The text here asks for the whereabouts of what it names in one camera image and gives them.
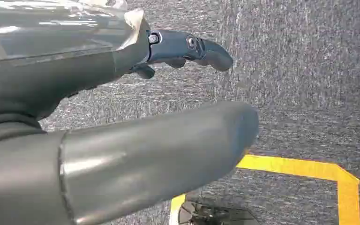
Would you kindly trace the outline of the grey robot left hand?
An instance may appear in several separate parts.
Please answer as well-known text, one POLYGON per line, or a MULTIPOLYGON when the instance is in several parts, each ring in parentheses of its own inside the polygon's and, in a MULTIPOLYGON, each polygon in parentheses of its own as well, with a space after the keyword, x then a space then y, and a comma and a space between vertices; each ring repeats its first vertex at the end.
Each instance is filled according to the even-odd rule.
POLYGON ((187 60, 233 65, 215 42, 152 30, 124 0, 0 0, 0 225, 99 225, 228 174, 258 133, 244 102, 77 130, 39 124, 82 90, 187 60))

